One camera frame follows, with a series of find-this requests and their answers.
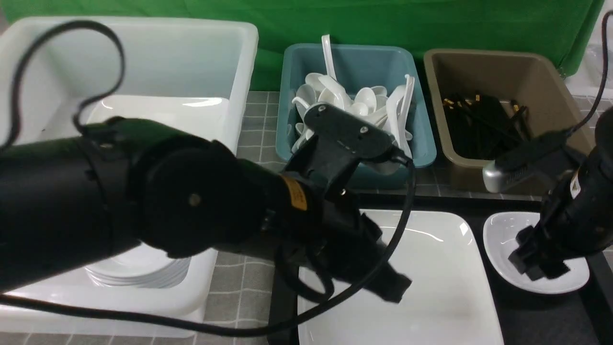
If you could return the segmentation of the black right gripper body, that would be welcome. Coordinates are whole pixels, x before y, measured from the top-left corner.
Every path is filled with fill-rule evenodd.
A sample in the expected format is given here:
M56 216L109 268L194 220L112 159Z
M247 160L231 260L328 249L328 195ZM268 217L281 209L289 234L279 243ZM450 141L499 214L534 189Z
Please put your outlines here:
M612 148L598 145L545 197L538 223L517 234L509 261L531 280L559 278L570 272L567 261L612 244L612 224Z

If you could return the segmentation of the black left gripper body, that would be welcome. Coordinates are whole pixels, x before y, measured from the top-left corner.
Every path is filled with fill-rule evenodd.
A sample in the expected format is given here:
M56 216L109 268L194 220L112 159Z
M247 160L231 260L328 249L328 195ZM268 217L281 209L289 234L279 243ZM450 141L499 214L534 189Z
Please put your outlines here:
M358 209L346 193L324 203L317 223L300 223L283 235L274 264L285 284L311 303L341 303L364 289L384 301L400 303L411 279L389 263L404 232L413 196L407 195L394 237Z

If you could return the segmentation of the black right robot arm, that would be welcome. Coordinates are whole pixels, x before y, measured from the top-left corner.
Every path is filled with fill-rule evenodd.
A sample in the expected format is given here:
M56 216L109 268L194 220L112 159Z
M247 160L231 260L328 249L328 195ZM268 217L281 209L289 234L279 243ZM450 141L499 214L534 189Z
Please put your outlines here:
M569 272L566 260L599 253L612 244L612 110L595 127L595 147L585 159L571 153L565 131L547 132L519 147L504 168L528 168L554 180L539 220L516 236L509 260L531 280Z

